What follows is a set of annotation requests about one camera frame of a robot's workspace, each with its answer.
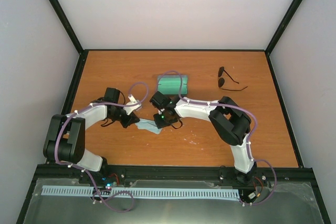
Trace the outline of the light blue cleaning cloth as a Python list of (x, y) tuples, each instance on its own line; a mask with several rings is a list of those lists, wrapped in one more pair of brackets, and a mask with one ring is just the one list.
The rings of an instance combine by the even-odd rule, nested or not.
[(140, 119), (139, 122), (136, 123), (136, 126), (139, 130), (147, 130), (154, 134), (160, 134), (162, 129), (159, 129), (156, 123), (152, 120)]

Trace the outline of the grey-blue glasses case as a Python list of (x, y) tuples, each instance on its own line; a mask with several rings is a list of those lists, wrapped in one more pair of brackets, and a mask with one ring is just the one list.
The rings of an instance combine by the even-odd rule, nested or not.
[[(157, 90), (164, 95), (178, 95), (179, 88), (181, 84), (180, 76), (176, 74), (167, 74), (165, 76), (157, 77), (158, 85)], [(188, 84), (188, 76), (182, 75), (182, 89), (181, 95), (187, 95), (187, 84)]]

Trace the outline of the dark round sunglasses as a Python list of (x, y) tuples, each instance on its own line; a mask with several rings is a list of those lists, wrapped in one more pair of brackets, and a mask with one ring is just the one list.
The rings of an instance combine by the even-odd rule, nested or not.
[(218, 79), (217, 85), (219, 89), (224, 90), (224, 91), (229, 91), (229, 92), (239, 92), (239, 91), (243, 91), (248, 88), (247, 86), (245, 86), (243, 88), (238, 88), (238, 89), (229, 89), (228, 87), (225, 87), (227, 78), (229, 78), (233, 83), (239, 84), (239, 82), (234, 80), (233, 77), (225, 70), (224, 66), (219, 67), (218, 74), (217, 74), (217, 79)]

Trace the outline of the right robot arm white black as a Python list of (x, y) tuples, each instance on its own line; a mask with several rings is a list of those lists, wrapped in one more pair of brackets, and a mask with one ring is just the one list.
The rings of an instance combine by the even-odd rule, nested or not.
[(246, 110), (240, 108), (231, 98), (222, 97), (215, 101), (194, 100), (178, 95), (170, 98), (157, 91), (150, 103), (158, 110), (154, 121), (158, 128), (174, 126), (183, 118), (211, 122), (221, 140), (230, 146), (234, 158), (236, 180), (247, 185), (257, 168), (250, 148), (251, 119)]

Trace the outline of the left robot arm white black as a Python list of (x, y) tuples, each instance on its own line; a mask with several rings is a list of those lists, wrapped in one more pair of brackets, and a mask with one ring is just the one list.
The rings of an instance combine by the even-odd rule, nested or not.
[(142, 104), (133, 95), (129, 102), (119, 104), (121, 91), (107, 88), (103, 97), (92, 101), (86, 108), (73, 113), (56, 114), (50, 120), (43, 155), (57, 164), (91, 171), (91, 178), (97, 183), (108, 180), (109, 170), (104, 167), (107, 160), (86, 149), (86, 130), (94, 124), (111, 120), (118, 121), (123, 128), (138, 123), (134, 113)]

